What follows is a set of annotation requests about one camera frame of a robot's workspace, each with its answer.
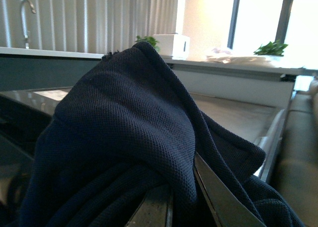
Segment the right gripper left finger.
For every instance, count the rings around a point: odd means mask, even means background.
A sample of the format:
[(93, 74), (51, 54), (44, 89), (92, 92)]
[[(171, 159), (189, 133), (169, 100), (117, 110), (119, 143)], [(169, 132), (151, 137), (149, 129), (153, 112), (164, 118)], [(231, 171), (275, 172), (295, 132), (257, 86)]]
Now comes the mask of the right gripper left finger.
[(148, 191), (132, 214), (127, 227), (171, 227), (173, 219), (173, 193), (169, 185)]

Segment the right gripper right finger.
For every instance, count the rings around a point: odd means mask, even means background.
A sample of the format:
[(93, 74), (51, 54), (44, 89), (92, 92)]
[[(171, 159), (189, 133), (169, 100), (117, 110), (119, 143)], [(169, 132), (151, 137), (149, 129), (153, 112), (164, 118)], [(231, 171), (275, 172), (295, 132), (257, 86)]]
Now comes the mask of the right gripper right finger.
[(265, 226), (232, 194), (197, 152), (194, 156), (194, 174), (216, 226)]

